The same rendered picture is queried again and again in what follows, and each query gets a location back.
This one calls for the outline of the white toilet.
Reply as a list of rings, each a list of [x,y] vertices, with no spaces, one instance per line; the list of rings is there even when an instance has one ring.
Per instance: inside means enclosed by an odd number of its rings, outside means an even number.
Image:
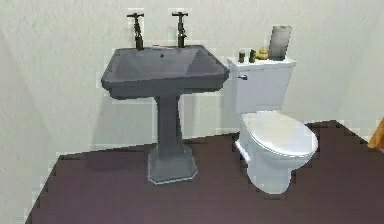
[[[281,111],[297,62],[227,59],[233,81],[233,108],[239,115],[235,147],[244,158],[246,173],[256,188],[268,194],[287,191],[292,172],[308,163],[318,138],[303,122]]]

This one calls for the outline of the dark bronze tap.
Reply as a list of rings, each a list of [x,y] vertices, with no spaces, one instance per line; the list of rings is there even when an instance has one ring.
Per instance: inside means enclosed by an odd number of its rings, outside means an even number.
[[[171,14],[173,17],[178,18],[178,47],[179,48],[185,48],[185,38],[187,35],[185,34],[185,29],[184,29],[184,23],[183,23],[183,17],[188,16],[189,13],[184,13],[184,12],[174,12]]]
[[[144,49],[143,39],[141,35],[141,27],[139,23],[139,18],[143,16],[143,13],[132,13],[127,15],[128,18],[134,19],[135,47],[138,51],[142,51]]]

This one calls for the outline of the orange brown object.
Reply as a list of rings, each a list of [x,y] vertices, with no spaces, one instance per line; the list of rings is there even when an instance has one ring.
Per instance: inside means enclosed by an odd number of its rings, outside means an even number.
[[[367,146],[372,149],[384,150],[384,117],[378,124]]]

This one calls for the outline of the grey pedestal sink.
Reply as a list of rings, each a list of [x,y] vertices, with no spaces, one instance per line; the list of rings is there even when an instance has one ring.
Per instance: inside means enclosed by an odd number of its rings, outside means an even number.
[[[114,51],[101,77],[110,97],[152,97],[157,104],[157,144],[148,154],[149,182],[175,183],[197,175],[192,150],[182,140],[179,99],[184,94],[216,92],[228,77],[229,69],[202,45]]]

